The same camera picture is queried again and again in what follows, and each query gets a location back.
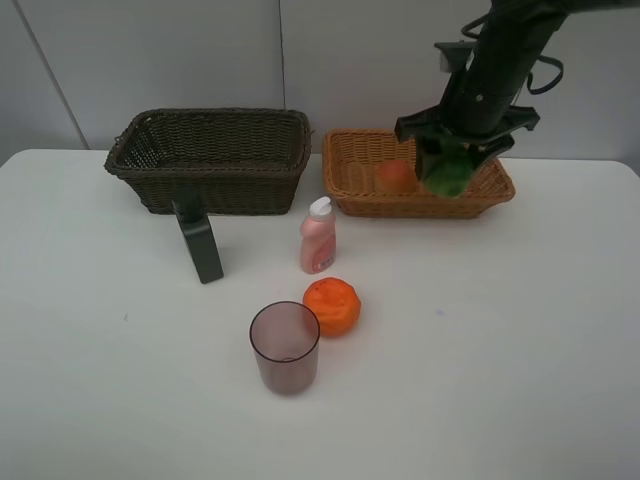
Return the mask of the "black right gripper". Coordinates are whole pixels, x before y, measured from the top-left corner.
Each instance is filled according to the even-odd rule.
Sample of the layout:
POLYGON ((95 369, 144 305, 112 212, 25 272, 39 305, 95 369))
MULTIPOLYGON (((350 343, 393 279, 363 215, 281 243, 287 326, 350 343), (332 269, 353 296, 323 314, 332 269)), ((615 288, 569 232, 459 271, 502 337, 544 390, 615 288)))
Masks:
POLYGON ((463 69, 450 75, 438 105, 396 120, 397 140, 415 139, 415 173, 419 181, 426 181, 440 162, 440 140, 475 144, 469 146, 469 156, 476 174, 514 147, 513 139, 501 138, 521 128, 532 131, 540 120, 534 108, 512 106, 507 97, 468 92, 464 88, 467 74, 463 69))

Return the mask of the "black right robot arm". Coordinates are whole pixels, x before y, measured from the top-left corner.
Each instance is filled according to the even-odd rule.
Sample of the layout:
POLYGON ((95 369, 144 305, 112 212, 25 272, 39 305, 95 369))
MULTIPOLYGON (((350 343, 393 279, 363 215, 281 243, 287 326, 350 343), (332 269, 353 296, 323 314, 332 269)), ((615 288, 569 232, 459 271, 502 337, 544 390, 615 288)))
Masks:
POLYGON ((534 108, 514 105, 519 89, 541 95, 562 79, 556 76, 535 88, 531 70, 538 62, 564 68, 543 50, 567 17, 638 5, 636 1, 494 1, 485 15, 462 28, 462 40, 435 43, 440 68, 449 76, 441 100, 398 118, 394 128, 399 142, 415 143, 417 178, 426 181, 457 153, 478 169, 510 150, 513 132, 532 131, 540 120, 534 108))

